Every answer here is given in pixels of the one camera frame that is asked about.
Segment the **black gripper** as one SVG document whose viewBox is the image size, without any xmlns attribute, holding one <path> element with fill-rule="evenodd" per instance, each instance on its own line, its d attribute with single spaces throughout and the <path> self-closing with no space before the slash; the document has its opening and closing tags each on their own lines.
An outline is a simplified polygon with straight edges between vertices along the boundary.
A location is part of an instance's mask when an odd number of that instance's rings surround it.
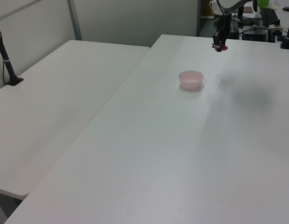
<svg viewBox="0 0 289 224">
<path fill-rule="evenodd" d="M 231 14 L 215 14 L 213 25 L 216 29 L 213 35 L 213 47 L 217 52 L 221 52 L 222 46 L 226 46 L 227 35 L 229 35 L 231 29 Z"/>
</svg>

